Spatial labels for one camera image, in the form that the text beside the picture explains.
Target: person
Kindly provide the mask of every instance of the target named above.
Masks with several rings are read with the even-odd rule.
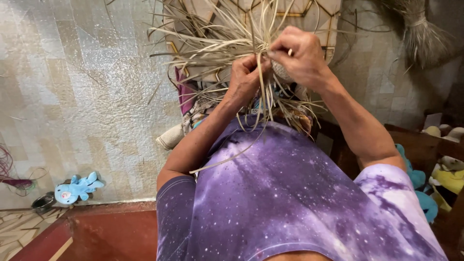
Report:
[[[318,37],[289,26],[268,56],[321,95],[361,173],[351,181],[283,124],[243,131],[235,117],[256,95],[259,73],[254,55],[238,59],[223,100],[158,175],[157,260],[447,260],[392,138],[327,67]],[[209,165],[195,182],[189,172]]]

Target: hand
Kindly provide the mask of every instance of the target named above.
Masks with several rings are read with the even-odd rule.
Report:
[[[259,70],[257,68],[256,55],[252,54],[232,63],[231,81],[226,95],[222,99],[224,103],[231,103],[238,111],[247,106],[259,89]],[[271,68],[271,60],[261,59],[263,73]]]
[[[319,38],[294,26],[286,27],[270,46],[268,55],[282,64],[296,83],[321,93],[335,78],[325,63]]]

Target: purple fabric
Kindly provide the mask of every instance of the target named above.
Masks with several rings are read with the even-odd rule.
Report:
[[[244,150],[262,129],[244,132],[232,121],[206,165]],[[234,160],[201,171],[197,184],[168,181],[157,213],[160,261],[261,261],[296,250],[334,261],[447,260],[406,173],[378,164],[353,182],[278,123]]]
[[[175,79],[176,81],[180,82],[183,79],[185,79],[186,76],[183,75],[177,67],[175,68]],[[177,88],[177,93],[179,95],[179,104],[183,104],[185,101],[189,100],[191,97],[194,95],[194,91],[192,89],[195,89],[195,86],[192,84],[185,82],[184,84],[178,84],[176,86]],[[195,99],[191,99],[190,101],[186,102],[182,106],[180,106],[180,111],[182,112],[182,115],[184,115],[189,109],[193,107],[195,104]]]

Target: blue stuffed toy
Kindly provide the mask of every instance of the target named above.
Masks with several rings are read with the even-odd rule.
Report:
[[[403,158],[405,165],[406,165],[406,173],[411,179],[412,186],[414,189],[420,188],[422,185],[425,184],[425,173],[420,170],[413,170],[411,162],[406,158],[405,155],[405,148],[401,146],[401,144],[395,144],[396,149],[400,152],[401,157]],[[417,191],[416,196],[419,199],[419,204],[420,207],[422,208],[422,211],[424,212],[425,218],[427,219],[427,222],[431,223],[435,219],[435,217],[438,214],[438,205],[437,203],[426,193]]]
[[[55,188],[55,198],[63,204],[73,204],[78,197],[82,200],[88,200],[90,192],[94,192],[96,188],[103,187],[104,184],[97,180],[97,173],[92,172],[88,177],[77,179],[77,176],[72,176],[71,184],[61,184]]]

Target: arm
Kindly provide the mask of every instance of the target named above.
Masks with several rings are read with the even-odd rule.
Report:
[[[348,94],[325,64],[317,36],[289,26],[270,49],[270,58],[282,64],[290,77],[321,95],[363,168],[384,163],[406,170],[388,131]],[[285,51],[289,49],[292,57]]]
[[[256,56],[250,55],[232,64],[231,81],[226,95],[214,111],[197,128],[188,133],[169,155],[157,179],[157,190],[173,177],[190,175],[203,163],[209,149],[226,129],[242,106],[245,106],[259,88]],[[264,61],[262,70],[271,67]]]

